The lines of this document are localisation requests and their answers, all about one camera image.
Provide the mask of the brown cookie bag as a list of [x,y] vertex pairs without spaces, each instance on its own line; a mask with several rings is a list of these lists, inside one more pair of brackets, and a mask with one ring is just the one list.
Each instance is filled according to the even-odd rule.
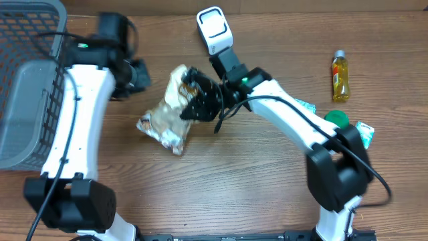
[[185,139],[193,124],[192,120],[183,120],[180,115],[198,95],[196,88],[183,82],[189,70],[182,64],[171,72],[163,99],[156,107],[146,111],[136,124],[138,130],[156,139],[175,155],[183,152]]

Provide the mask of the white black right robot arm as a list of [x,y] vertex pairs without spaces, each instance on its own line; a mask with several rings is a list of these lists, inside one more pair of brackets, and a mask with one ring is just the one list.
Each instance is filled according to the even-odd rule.
[[376,240],[372,231],[352,228],[356,209],[373,172],[356,127],[344,128],[307,110],[265,70],[248,70],[232,48],[210,57],[221,83],[191,67],[181,80],[196,90],[180,117],[186,121],[221,123],[242,106],[281,130],[306,156],[307,185],[320,205],[309,232],[286,232],[284,240]]

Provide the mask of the green lid white jar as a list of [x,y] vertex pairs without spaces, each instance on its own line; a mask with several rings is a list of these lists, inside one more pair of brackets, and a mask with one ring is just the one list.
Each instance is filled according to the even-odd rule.
[[332,110],[324,116],[324,120],[334,123],[341,129],[346,128],[349,124],[348,116],[341,110]]

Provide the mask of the yellow oil bottle silver cap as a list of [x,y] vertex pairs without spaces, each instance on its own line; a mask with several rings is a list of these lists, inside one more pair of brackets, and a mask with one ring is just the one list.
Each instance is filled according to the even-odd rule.
[[348,61],[344,50],[337,50],[332,61],[332,99],[334,102],[346,102],[350,98]]

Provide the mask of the teal snack packet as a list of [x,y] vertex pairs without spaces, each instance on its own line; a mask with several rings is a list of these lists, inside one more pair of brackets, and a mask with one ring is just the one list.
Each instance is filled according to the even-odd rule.
[[314,114],[316,113],[316,105],[315,104],[311,104],[311,103],[305,102],[305,101],[297,99],[297,98],[296,98],[296,102],[301,104],[304,108],[306,108],[310,112],[312,112]]

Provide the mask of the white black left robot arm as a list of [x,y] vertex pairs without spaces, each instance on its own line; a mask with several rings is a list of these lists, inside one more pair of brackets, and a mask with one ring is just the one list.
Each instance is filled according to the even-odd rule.
[[76,240],[141,240],[137,226],[116,211],[114,191],[98,181],[98,147],[106,107],[150,84],[145,63],[134,57],[135,25],[126,16],[101,12],[97,32],[68,35],[56,61],[64,95],[52,147],[38,178],[23,194],[36,212],[34,225],[72,233]]

